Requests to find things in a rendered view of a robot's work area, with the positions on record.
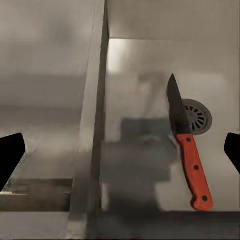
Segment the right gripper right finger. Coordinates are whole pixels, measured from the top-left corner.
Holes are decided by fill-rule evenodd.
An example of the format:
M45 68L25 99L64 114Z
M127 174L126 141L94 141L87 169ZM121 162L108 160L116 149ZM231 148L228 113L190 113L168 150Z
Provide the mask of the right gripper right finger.
M224 151L240 173L240 135L229 133L225 144Z

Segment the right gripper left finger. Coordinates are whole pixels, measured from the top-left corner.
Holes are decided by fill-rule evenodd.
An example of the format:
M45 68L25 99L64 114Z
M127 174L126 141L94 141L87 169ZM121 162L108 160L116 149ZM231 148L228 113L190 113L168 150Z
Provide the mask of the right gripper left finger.
M25 152L26 145L21 133L0 138L0 192L5 187Z

